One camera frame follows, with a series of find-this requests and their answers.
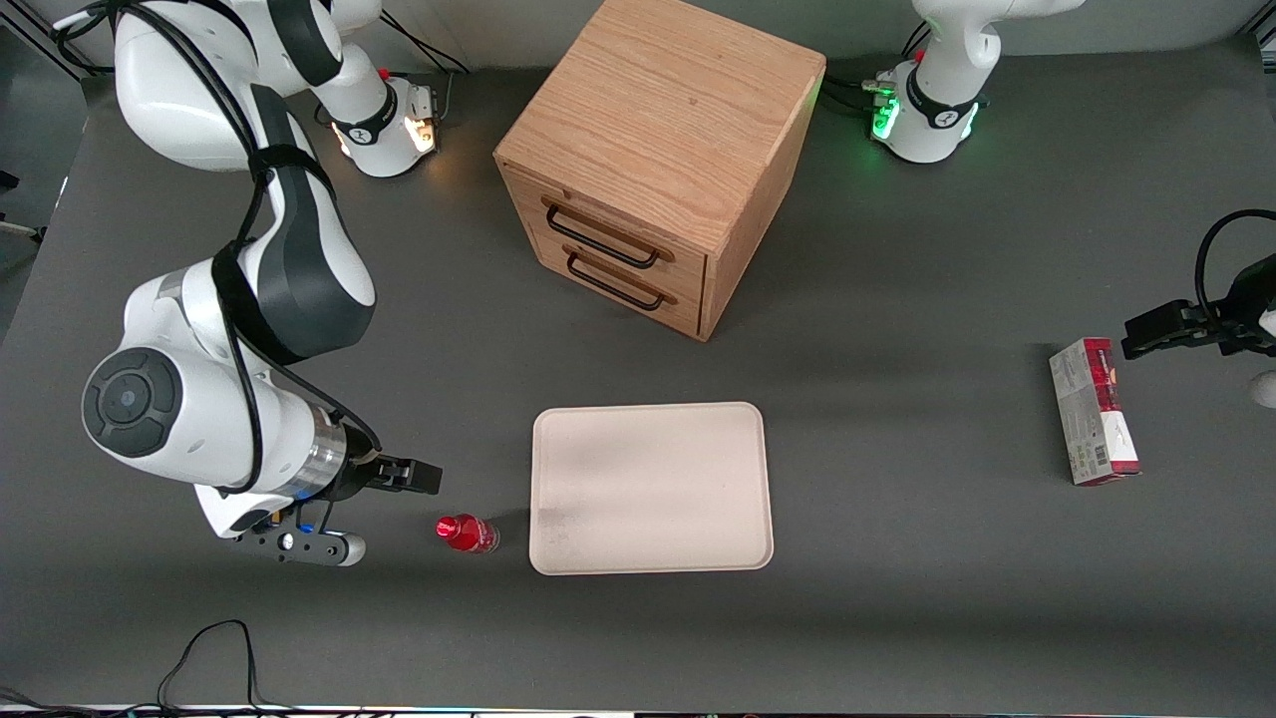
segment plastic bottle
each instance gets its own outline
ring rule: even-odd
[[[470,514],[444,517],[435,524],[434,532],[448,542],[448,546],[463,553],[491,553],[500,546],[500,532],[496,527]]]

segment cardboard box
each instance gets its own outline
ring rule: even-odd
[[[1110,338],[1087,337],[1050,357],[1072,483],[1082,487],[1141,473],[1116,399],[1111,348]]]

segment wood grain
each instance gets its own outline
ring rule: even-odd
[[[676,0],[607,0],[496,154],[716,255],[823,66]]]
[[[794,171],[798,168],[798,157],[801,156],[803,140],[806,138],[806,126],[810,124],[810,115],[815,110],[815,98],[819,94],[818,78],[812,78],[812,84],[806,91],[806,99],[794,107],[790,126],[783,133],[783,140],[776,147],[775,154],[767,165],[762,179],[744,210],[736,217],[735,226],[731,227],[729,241],[722,246],[722,253],[717,261],[712,261],[704,277],[704,302],[701,307],[701,338],[707,339],[717,328],[718,319],[726,309],[727,300],[735,292],[735,287],[744,277],[744,269],[753,259],[762,236],[771,227],[771,219],[776,217],[780,204],[789,193]]]
[[[518,209],[523,228],[527,231],[532,246],[536,249],[536,256],[542,263],[546,259],[551,259],[556,264],[559,247],[563,245],[579,249],[581,251],[590,251],[591,256],[598,254],[583,244],[550,228],[545,221],[546,200],[549,200],[565,209],[565,213],[560,213],[558,217],[560,223],[591,236],[612,249],[629,255],[646,255],[649,253],[648,247],[653,247],[658,258],[655,264],[646,269],[625,267],[616,260],[602,258],[601,254],[598,256],[607,267],[628,272],[638,277],[646,286],[656,287],[665,293],[676,295],[681,301],[688,302],[689,310],[699,312],[701,289],[704,283],[703,254],[669,242],[653,241],[651,237],[639,236],[632,241],[624,241],[621,237],[629,235],[627,230],[616,227],[607,219],[590,217],[587,212],[578,209],[578,196],[568,198],[567,193],[560,187],[523,175],[513,167],[501,167],[501,176],[504,176],[505,186],[514,199],[514,207]]]
[[[824,57],[679,0],[606,0],[494,152],[542,264],[572,253],[707,341],[783,200]],[[630,255],[637,269],[546,221]]]

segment drawer handle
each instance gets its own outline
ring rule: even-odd
[[[579,259],[579,258],[581,258],[581,255],[577,254],[575,251],[573,251],[572,255],[567,258],[567,270],[572,272],[573,277],[583,279],[583,281],[588,282],[591,286],[596,286],[596,287],[601,288],[602,291],[606,291],[611,296],[615,296],[616,298],[620,298],[621,301],[627,301],[629,304],[633,304],[634,306],[642,309],[643,311],[655,311],[656,309],[660,309],[661,304],[665,302],[665,295],[664,293],[657,293],[656,298],[652,300],[652,301],[643,301],[642,298],[638,298],[637,296],[634,296],[632,293],[628,293],[625,291],[620,291],[619,288],[611,286],[610,283],[607,283],[607,282],[605,282],[605,281],[602,281],[602,279],[600,279],[597,277],[591,277],[590,274],[587,274],[587,273],[582,272],[581,269],[575,268],[575,260]]]
[[[660,256],[660,253],[656,250],[652,250],[651,256],[647,256],[646,259],[630,256],[624,251],[616,251],[615,249],[607,246],[606,244],[602,244],[596,238],[590,238],[588,236],[584,236],[583,233],[575,231],[572,227],[558,223],[556,221],[554,221],[554,217],[556,216],[558,216],[558,204],[550,204],[550,210],[545,213],[545,222],[550,224],[551,230],[561,235],[569,236],[586,246],[592,246],[598,251],[602,251],[607,256],[611,256],[618,261],[624,261],[625,264],[629,264],[630,267],[634,267],[637,269],[651,268],[651,265],[656,263],[656,258]]]

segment gray tabletop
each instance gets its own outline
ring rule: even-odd
[[[859,77],[873,64],[835,68]],[[374,180],[311,131],[379,291],[299,370],[436,499],[367,492],[350,570],[241,557],[190,487],[79,426],[138,283],[234,233],[246,176],[145,148],[110,93],[0,353],[0,682],[134,701],[204,624],[253,627],[292,703],[758,712],[1276,712],[1276,413],[1261,357],[1122,366],[1145,476],[1071,485],[1046,356],[1191,293],[1219,216],[1270,205],[1252,41],[1007,59],[967,145],[921,167],[817,112],[792,190],[707,344],[540,267],[490,152],[544,73],[458,80],[443,150]],[[309,99],[296,99],[310,126]],[[1235,226],[1213,291],[1271,250]],[[776,553],[757,573],[545,578],[531,426],[553,407],[745,400],[766,417]],[[433,536],[498,517],[490,557]],[[174,686],[239,700],[237,639]]]

